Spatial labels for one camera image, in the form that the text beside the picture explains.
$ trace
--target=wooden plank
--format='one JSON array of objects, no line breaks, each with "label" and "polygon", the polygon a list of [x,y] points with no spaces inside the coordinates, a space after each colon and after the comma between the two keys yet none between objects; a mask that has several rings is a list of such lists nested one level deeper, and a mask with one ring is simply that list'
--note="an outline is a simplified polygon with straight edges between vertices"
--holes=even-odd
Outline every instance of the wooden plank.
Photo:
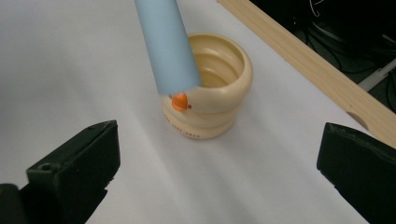
[{"label": "wooden plank", "polygon": [[219,0],[379,141],[396,148],[396,115],[248,0]]}]

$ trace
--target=white tabletop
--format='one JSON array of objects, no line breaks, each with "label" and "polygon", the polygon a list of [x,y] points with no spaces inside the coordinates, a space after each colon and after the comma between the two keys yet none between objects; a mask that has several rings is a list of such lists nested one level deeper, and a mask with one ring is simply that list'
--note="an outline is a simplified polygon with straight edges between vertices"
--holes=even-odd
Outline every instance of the white tabletop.
[{"label": "white tabletop", "polygon": [[0,3],[0,183],[116,119],[121,167],[88,223],[366,223],[316,168],[326,122],[363,128],[216,0],[177,0],[188,33],[226,35],[255,79],[234,126],[165,120],[133,0]]}]

